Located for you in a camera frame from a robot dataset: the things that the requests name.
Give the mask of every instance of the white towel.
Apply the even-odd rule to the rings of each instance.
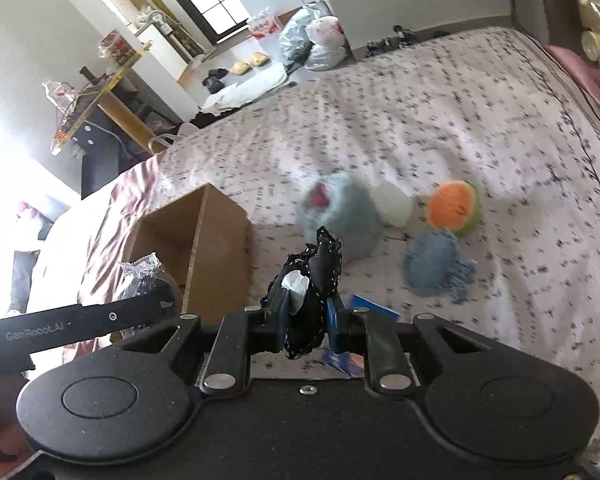
[[[234,83],[223,88],[217,94],[210,95],[202,107],[202,112],[218,116],[226,110],[239,108],[280,86],[286,81],[286,78],[284,64],[274,63],[266,70],[260,70],[244,83]]]

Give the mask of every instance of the finger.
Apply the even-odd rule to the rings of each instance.
[[[8,473],[13,471],[17,467],[20,467],[31,457],[31,455],[31,453],[27,453],[17,457],[16,460],[12,460],[11,462],[0,462],[0,478],[8,475]]]
[[[0,451],[7,455],[20,455],[29,450],[24,432],[17,424],[11,424],[0,432]]]
[[[16,420],[16,399],[26,383],[22,374],[0,377],[0,422],[3,425]]]

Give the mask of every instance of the cardboard box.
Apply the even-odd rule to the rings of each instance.
[[[142,217],[126,261],[155,252],[184,295],[183,313],[214,324],[248,304],[250,238],[244,209],[206,184]]]

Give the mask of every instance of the blue plush toy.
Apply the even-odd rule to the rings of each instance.
[[[302,197],[296,224],[307,241],[325,226],[342,243],[342,257],[367,256],[382,235],[382,222],[369,192],[349,173],[320,177]]]
[[[421,296],[451,293],[454,303],[467,300],[467,284],[476,271],[474,261],[458,257],[458,239],[444,229],[424,231],[410,247],[402,273],[409,289]]]

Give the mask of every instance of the yellow slipper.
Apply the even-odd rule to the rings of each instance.
[[[251,68],[251,65],[243,61],[236,61],[234,65],[229,69],[233,75],[243,75],[247,70]]]
[[[269,56],[267,54],[263,54],[261,52],[254,52],[253,56],[249,60],[249,64],[253,67],[263,66],[269,60]]]

